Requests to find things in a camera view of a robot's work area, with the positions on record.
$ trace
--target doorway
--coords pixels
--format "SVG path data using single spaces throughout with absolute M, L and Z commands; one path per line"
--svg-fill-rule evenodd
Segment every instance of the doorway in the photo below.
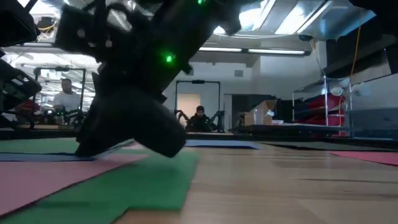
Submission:
M 200 104 L 200 94 L 179 93 L 177 95 L 177 110 L 182 110 L 189 118 L 197 112 L 197 106 Z M 185 127 L 187 121 L 181 118 L 180 123 Z

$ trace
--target wooden floor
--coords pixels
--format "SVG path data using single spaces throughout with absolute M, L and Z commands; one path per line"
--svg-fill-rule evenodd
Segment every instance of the wooden floor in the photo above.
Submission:
M 180 213 L 128 211 L 116 223 L 398 223 L 396 167 L 265 145 L 196 150 Z

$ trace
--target pink mat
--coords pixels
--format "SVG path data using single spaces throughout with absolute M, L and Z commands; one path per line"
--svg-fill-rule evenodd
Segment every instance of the pink mat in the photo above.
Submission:
M 89 162 L 0 162 L 0 216 L 145 157 L 110 154 Z
M 378 162 L 381 164 L 398 166 L 398 153 L 396 152 L 341 152 L 333 151 L 333 155 L 361 159 L 363 161 Z

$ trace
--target green led light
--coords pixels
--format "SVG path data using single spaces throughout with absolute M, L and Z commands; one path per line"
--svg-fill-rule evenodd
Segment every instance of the green led light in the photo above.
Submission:
M 173 62 L 173 57 L 171 55 L 166 56 L 166 62 L 167 63 L 172 63 Z

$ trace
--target cardboard box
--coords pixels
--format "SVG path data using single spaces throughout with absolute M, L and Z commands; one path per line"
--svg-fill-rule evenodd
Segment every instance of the cardboard box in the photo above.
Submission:
M 273 110 L 275 108 L 275 105 L 276 105 L 276 100 L 264 100 L 262 103 L 260 103 L 255 108 L 253 108 L 250 112 L 248 112 L 244 115 L 244 125 L 245 126 L 254 125 L 254 110 L 255 109 L 264 110 L 264 112 L 266 114 L 268 112 L 268 110 Z M 271 116 L 265 115 L 264 125 L 272 125 L 272 117 Z

